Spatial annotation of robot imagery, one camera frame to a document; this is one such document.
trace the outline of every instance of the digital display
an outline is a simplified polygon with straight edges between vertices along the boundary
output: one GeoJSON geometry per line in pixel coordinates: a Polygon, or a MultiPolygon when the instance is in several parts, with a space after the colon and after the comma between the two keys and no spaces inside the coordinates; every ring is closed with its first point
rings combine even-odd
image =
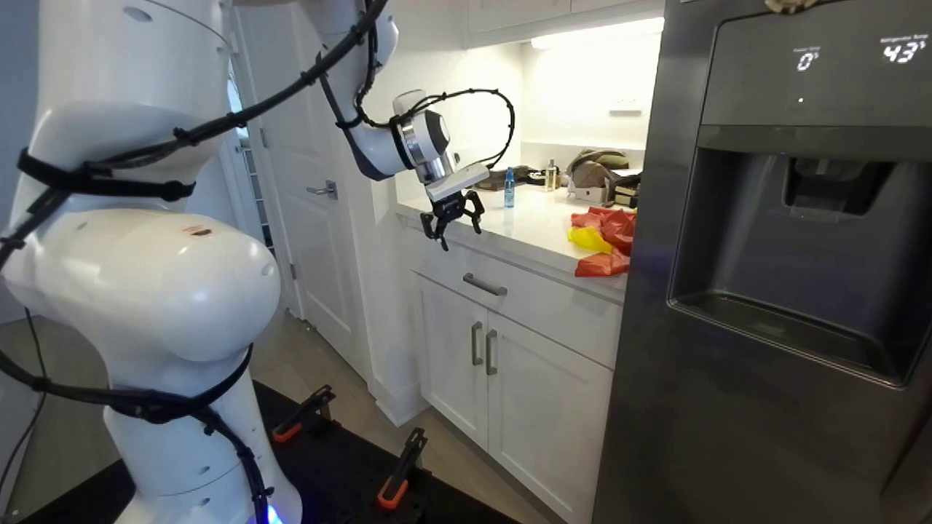
{"type": "Polygon", "coordinates": [[[908,66],[921,63],[930,47],[930,32],[908,32],[908,34],[886,34],[880,38],[880,48],[886,63],[908,66]]]}
{"type": "Polygon", "coordinates": [[[796,73],[809,73],[821,58],[821,47],[799,47],[792,51],[796,51],[796,73]]]}

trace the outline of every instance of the stainless steel refrigerator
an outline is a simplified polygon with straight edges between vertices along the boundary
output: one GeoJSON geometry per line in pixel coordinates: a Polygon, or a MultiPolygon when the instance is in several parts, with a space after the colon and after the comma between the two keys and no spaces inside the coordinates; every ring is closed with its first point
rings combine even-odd
{"type": "Polygon", "coordinates": [[[932,524],[930,34],[666,2],[601,520],[932,524]]]}

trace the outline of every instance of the drawer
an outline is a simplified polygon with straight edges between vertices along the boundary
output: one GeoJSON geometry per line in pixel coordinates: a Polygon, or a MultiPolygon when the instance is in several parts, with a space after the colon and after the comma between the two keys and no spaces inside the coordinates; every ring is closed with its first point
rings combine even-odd
{"type": "Polygon", "coordinates": [[[420,250],[414,266],[530,330],[615,368],[618,303],[454,243],[448,252],[441,248],[420,250]]]}

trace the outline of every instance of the cabinet handle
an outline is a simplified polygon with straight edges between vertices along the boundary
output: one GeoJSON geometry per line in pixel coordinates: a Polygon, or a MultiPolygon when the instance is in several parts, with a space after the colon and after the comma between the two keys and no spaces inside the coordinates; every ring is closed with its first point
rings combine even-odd
{"type": "Polygon", "coordinates": [[[477,338],[484,333],[484,323],[473,323],[473,367],[484,362],[484,355],[477,348],[477,338]]]}
{"type": "Polygon", "coordinates": [[[484,278],[474,277],[474,272],[465,272],[464,281],[468,281],[473,288],[480,288],[480,291],[486,291],[486,293],[496,293],[496,296],[505,296],[505,293],[508,293],[505,285],[489,285],[489,281],[484,281],[484,278]]]}
{"type": "Polygon", "coordinates": [[[259,141],[263,141],[263,149],[267,149],[267,131],[264,128],[259,128],[259,141]]]}
{"type": "Polygon", "coordinates": [[[334,181],[327,181],[320,188],[317,185],[310,185],[313,195],[324,195],[330,199],[342,199],[342,188],[334,181]]]}
{"type": "Polygon", "coordinates": [[[486,333],[486,376],[497,376],[496,339],[497,339],[497,330],[492,328],[486,333]]]}

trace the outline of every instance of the black cable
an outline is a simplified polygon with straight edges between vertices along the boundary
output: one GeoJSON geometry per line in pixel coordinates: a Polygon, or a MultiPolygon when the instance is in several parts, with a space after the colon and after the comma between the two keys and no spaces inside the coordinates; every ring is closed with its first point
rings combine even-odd
{"type": "Polygon", "coordinates": [[[123,153],[106,156],[91,165],[103,169],[103,170],[148,165],[148,162],[157,162],[157,160],[176,153],[177,149],[214,140],[219,133],[227,133],[230,128],[243,128],[250,119],[267,114],[272,106],[283,105],[285,98],[297,96],[310,84],[314,84],[327,70],[333,70],[343,54],[349,54],[352,47],[358,47],[366,34],[377,32],[377,22],[380,22],[388,0],[374,0],[374,2],[377,4],[366,9],[365,18],[327,54],[320,54],[310,70],[299,73],[297,80],[292,80],[279,93],[275,93],[250,106],[243,106],[240,114],[225,114],[225,115],[209,119],[195,128],[177,128],[176,140],[154,141],[154,144],[135,149],[135,151],[123,151],[123,153]]]}
{"type": "Polygon", "coordinates": [[[384,63],[377,60],[377,54],[380,54],[380,29],[369,32],[366,77],[365,77],[365,84],[355,90],[355,114],[358,114],[358,119],[366,121],[366,124],[380,124],[377,119],[369,119],[369,114],[366,114],[366,106],[365,106],[365,96],[374,90],[380,66],[384,66],[384,63]]]}
{"type": "Polygon", "coordinates": [[[492,165],[508,153],[508,149],[509,149],[514,140],[516,140],[516,105],[514,105],[514,98],[509,98],[508,93],[502,93],[502,90],[492,90],[492,87],[465,87],[465,90],[422,96],[422,98],[414,100],[406,114],[398,114],[396,121],[406,124],[409,119],[414,119],[414,115],[422,114],[426,106],[442,105],[442,100],[461,98],[461,96],[497,96],[497,98],[508,105],[508,119],[509,119],[509,121],[508,121],[508,140],[505,140],[505,144],[502,144],[496,153],[468,162],[468,165],[486,162],[486,169],[492,169],[492,165]]]}
{"type": "MultiPolygon", "coordinates": [[[[36,328],[33,310],[29,310],[29,309],[24,309],[24,310],[26,310],[26,323],[29,323],[29,333],[33,333],[33,348],[36,348],[37,368],[40,368],[45,379],[50,379],[46,357],[45,357],[45,351],[40,351],[40,339],[37,339],[37,328],[36,328]]],[[[37,396],[37,403],[36,403],[36,411],[33,411],[29,425],[24,427],[17,444],[13,444],[13,454],[8,454],[7,466],[2,466],[2,475],[0,475],[0,491],[2,491],[7,480],[8,480],[13,463],[17,459],[21,448],[24,448],[26,440],[29,440],[29,434],[36,431],[36,421],[37,421],[45,403],[46,403],[46,393],[37,396]]]]}
{"type": "Polygon", "coordinates": [[[7,357],[2,351],[0,351],[0,368],[14,380],[29,383],[33,390],[40,390],[45,396],[61,396],[61,397],[84,402],[84,403],[106,403],[123,416],[145,418],[148,425],[165,425],[180,416],[193,416],[193,418],[203,421],[208,435],[214,431],[219,431],[235,451],[235,459],[240,459],[240,466],[247,477],[247,486],[253,491],[253,507],[256,507],[253,524],[267,524],[267,493],[275,489],[264,486],[259,463],[256,463],[253,451],[246,444],[246,440],[235,435],[234,427],[209,406],[221,393],[227,393],[243,379],[250,355],[253,355],[253,348],[243,357],[243,362],[221,383],[203,390],[202,396],[176,396],[176,393],[160,393],[160,390],[94,390],[94,387],[55,383],[46,379],[45,357],[40,357],[45,376],[33,376],[24,367],[17,367],[13,357],[7,357]]]}

